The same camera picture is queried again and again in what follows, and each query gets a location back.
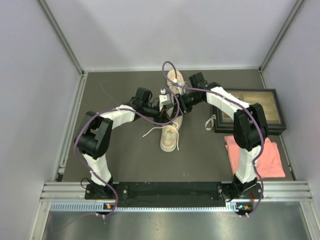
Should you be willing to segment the white shoelace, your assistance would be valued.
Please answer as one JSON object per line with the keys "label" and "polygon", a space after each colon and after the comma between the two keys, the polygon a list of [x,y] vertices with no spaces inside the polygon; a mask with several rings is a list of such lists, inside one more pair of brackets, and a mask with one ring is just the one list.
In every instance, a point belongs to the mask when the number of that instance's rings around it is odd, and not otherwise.
{"label": "white shoelace", "polygon": [[161,129],[161,139],[160,139],[160,148],[162,151],[166,153],[173,152],[175,149],[178,151],[179,148],[179,125],[177,123],[167,124],[163,126],[156,126],[151,128],[147,133],[145,133],[142,137],[146,137],[155,129]]}

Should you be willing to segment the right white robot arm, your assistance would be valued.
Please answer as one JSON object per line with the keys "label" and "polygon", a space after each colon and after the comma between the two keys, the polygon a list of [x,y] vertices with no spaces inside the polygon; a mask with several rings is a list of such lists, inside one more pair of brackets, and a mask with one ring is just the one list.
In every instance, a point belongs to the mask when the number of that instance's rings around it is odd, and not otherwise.
{"label": "right white robot arm", "polygon": [[188,93],[180,96],[183,113],[198,103],[206,102],[229,116],[233,121],[233,137],[239,146],[238,168],[230,187],[220,187],[221,198],[230,202],[249,195],[260,178],[256,164],[269,134],[263,107],[246,103],[225,91],[217,83],[208,83],[201,72],[189,77]]}

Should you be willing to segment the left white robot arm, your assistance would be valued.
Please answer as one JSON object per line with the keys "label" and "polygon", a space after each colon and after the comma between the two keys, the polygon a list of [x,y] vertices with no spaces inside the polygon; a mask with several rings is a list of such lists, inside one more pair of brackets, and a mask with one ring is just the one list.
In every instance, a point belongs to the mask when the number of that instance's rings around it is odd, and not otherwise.
{"label": "left white robot arm", "polygon": [[106,160],[112,130],[139,118],[156,126],[172,125],[177,116],[170,117],[168,114],[171,94],[173,92],[169,88],[161,89],[158,104],[153,105],[150,102],[152,92],[140,87],[129,102],[97,113],[88,111],[84,116],[74,139],[74,153],[80,153],[83,157],[80,161],[89,169],[90,183],[102,198],[109,198],[115,191]]}

